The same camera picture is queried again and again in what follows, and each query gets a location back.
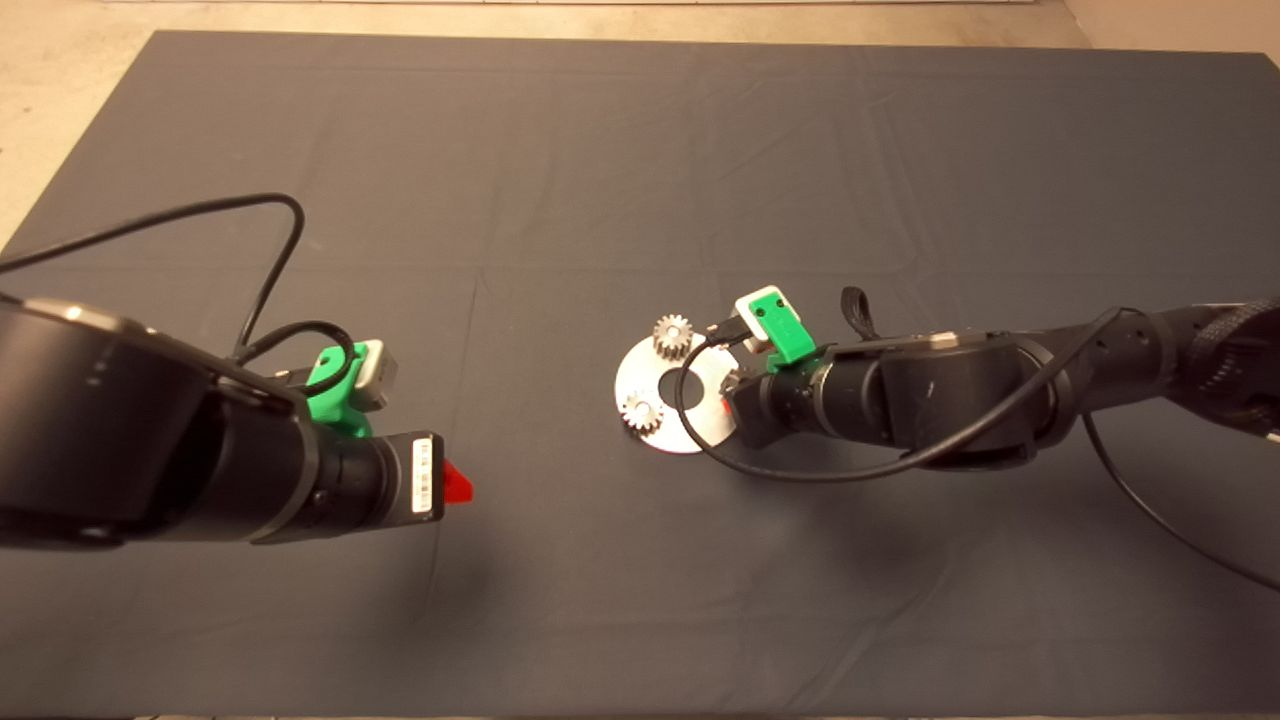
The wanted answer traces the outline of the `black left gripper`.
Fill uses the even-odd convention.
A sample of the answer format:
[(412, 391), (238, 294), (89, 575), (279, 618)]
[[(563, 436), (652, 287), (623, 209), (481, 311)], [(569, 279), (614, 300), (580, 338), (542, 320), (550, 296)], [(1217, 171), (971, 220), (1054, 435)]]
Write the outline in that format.
[(445, 505), (474, 501), (472, 482), (445, 460), (444, 439), (438, 433), (420, 430), (385, 436), (383, 457), (387, 469), (384, 527), (439, 521), (444, 518)]

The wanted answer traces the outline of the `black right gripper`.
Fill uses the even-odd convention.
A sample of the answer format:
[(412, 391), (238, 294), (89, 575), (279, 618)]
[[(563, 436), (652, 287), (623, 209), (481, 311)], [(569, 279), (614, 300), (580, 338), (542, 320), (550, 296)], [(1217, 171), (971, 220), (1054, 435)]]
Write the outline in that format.
[(819, 369), (819, 363), (801, 363), (774, 373), (732, 374), (719, 402), (723, 414), (732, 416), (741, 443), (765, 448), (790, 436), (827, 436), (813, 387)]

